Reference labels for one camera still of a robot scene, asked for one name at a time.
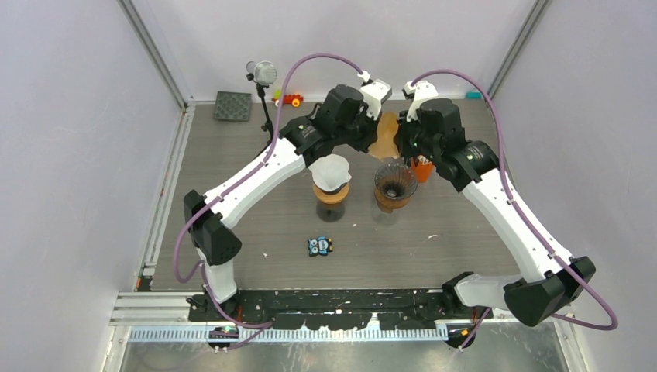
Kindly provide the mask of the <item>brown paper coffee filter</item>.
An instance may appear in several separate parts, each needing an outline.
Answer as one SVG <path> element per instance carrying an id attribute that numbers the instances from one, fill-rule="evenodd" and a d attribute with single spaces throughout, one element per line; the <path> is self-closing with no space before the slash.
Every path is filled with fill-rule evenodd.
<path id="1" fill-rule="evenodd" d="M 401 154 L 394 142 L 398 130 L 397 115 L 394 112 L 383 113 L 377 124 L 377 139 L 368 147 L 368 154 L 379 160 L 398 159 Z"/>

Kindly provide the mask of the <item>grey glass dripper cone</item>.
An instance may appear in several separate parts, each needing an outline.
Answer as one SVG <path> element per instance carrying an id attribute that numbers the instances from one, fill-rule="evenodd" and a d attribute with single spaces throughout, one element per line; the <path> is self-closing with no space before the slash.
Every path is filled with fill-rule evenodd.
<path id="1" fill-rule="evenodd" d="M 374 175 L 374 189 L 386 199 L 405 200 L 418 188 L 414 171 L 401 163 L 383 164 Z"/>

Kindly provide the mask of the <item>white paper coffee filter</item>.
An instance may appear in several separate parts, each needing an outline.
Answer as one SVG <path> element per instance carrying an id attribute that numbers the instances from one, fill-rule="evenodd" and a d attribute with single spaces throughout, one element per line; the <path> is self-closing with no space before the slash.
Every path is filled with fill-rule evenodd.
<path id="1" fill-rule="evenodd" d="M 352 178 L 349 173 L 349 161 L 335 154 L 320 157 L 308 169 L 314 185 L 326 192 L 338 191 Z"/>

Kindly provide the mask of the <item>smoky glass carafe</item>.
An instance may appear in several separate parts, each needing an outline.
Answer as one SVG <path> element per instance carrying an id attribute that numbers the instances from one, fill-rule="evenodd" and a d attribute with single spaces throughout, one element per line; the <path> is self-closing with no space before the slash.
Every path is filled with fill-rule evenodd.
<path id="1" fill-rule="evenodd" d="M 317 201 L 316 214 L 324 222 L 337 222 L 345 214 L 346 207 L 343 201 L 329 204 L 323 201 Z"/>

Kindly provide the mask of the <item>silver microphone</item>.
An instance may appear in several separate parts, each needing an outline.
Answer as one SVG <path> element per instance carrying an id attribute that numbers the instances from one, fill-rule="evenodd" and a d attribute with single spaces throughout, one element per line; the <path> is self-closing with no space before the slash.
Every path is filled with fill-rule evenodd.
<path id="1" fill-rule="evenodd" d="M 270 134 L 269 142 L 271 142 L 273 139 L 273 122 L 267 108 L 266 90 L 277 80 L 277 69 L 272 62 L 263 60 L 260 62 L 249 61 L 246 64 L 246 71 L 247 80 L 256 84 L 256 92 L 265 115 L 265 123 L 261 126 L 261 129 Z"/>

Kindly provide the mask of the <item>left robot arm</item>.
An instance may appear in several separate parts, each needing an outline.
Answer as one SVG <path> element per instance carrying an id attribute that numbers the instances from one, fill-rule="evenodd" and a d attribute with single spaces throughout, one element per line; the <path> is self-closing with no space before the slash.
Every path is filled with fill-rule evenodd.
<path id="1" fill-rule="evenodd" d="M 238 305 L 233 259 L 242 243 L 233 233 L 239 220 L 262 197 L 289 177 L 309 169 L 314 186 L 328 196 L 347 192 L 349 163 L 333 154 L 348 145 L 366 153 L 377 139 L 377 125 L 389 88 L 380 81 L 358 89 L 340 84 L 311 114 L 292 119 L 240 172 L 205 194 L 184 196 L 185 227 L 203 264 L 210 296 L 208 310 L 230 320 Z"/>

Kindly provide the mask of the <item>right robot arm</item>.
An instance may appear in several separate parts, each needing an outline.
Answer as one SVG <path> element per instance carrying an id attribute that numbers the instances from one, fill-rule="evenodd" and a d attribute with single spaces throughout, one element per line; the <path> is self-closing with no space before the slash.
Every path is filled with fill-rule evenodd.
<path id="1" fill-rule="evenodd" d="M 533 327 L 579 297 L 596 272 L 594 263 L 573 256 L 531 211 L 518 213 L 524 201 L 501 173 L 495 152 L 485 142 L 466 139 L 455 103 L 432 98 L 400 112 L 397 122 L 394 142 L 401 154 L 430 160 L 439 176 L 483 214 L 520 271 L 511 276 L 467 271 L 445 282 L 447 315 L 462 318 L 475 306 L 499 308 Z"/>

